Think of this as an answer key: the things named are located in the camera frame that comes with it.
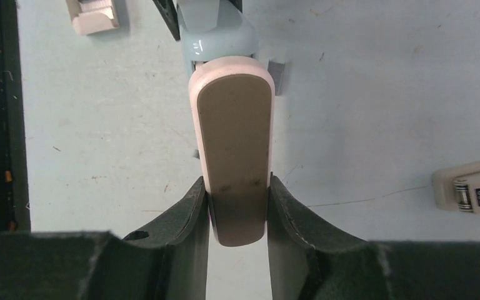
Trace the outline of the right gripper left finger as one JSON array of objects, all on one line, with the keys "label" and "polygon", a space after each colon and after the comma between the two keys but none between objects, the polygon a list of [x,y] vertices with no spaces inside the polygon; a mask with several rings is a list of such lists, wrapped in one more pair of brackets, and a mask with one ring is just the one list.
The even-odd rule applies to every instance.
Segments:
[{"label": "right gripper left finger", "polygon": [[204,299],[204,181],[124,238],[110,232],[0,233],[0,299]]}]

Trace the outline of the light blue stapler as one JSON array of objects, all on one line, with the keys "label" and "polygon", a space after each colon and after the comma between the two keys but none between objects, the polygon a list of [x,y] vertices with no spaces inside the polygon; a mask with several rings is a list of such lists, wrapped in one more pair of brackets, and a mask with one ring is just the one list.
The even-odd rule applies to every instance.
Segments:
[{"label": "light blue stapler", "polygon": [[214,234],[223,246],[251,244],[265,232],[274,80],[231,1],[178,1],[177,14]]}]

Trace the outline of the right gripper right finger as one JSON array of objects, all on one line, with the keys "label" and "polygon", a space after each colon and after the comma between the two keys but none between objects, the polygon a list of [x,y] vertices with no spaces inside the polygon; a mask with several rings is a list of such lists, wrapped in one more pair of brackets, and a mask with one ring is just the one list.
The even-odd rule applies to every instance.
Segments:
[{"label": "right gripper right finger", "polygon": [[274,299],[480,299],[480,242],[365,241],[271,176],[267,245]]}]

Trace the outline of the staple strip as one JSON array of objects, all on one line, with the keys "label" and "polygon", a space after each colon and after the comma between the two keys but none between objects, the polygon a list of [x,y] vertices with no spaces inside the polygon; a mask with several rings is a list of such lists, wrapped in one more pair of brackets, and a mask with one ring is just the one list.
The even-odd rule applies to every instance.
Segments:
[{"label": "staple strip", "polygon": [[269,60],[267,71],[271,75],[275,85],[275,95],[280,96],[283,91],[284,75],[286,72],[286,63]]}]

